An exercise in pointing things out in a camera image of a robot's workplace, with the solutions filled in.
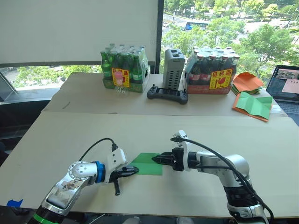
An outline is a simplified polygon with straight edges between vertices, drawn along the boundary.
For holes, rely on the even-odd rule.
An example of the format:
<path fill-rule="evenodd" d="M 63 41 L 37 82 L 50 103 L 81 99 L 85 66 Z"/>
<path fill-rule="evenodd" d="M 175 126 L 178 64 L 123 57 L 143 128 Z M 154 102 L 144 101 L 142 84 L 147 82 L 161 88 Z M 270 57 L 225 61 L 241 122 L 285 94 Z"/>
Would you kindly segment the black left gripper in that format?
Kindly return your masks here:
<path fill-rule="evenodd" d="M 114 184 L 116 196 L 119 196 L 121 194 L 118 179 L 135 175 L 138 172 L 139 172 L 139 168 L 135 166 L 125 166 L 111 173 L 109 183 Z"/>

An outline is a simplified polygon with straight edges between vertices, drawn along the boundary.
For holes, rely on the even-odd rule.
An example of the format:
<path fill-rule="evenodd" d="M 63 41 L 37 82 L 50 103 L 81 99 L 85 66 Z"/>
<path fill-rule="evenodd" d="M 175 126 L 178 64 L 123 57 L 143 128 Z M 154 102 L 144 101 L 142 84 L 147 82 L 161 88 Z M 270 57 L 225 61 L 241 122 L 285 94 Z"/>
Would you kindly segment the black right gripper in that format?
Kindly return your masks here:
<path fill-rule="evenodd" d="M 163 152 L 152 157 L 152 160 L 160 165 L 172 166 L 175 171 L 184 171 L 184 149 L 181 147 L 172 149 L 172 152 Z"/>

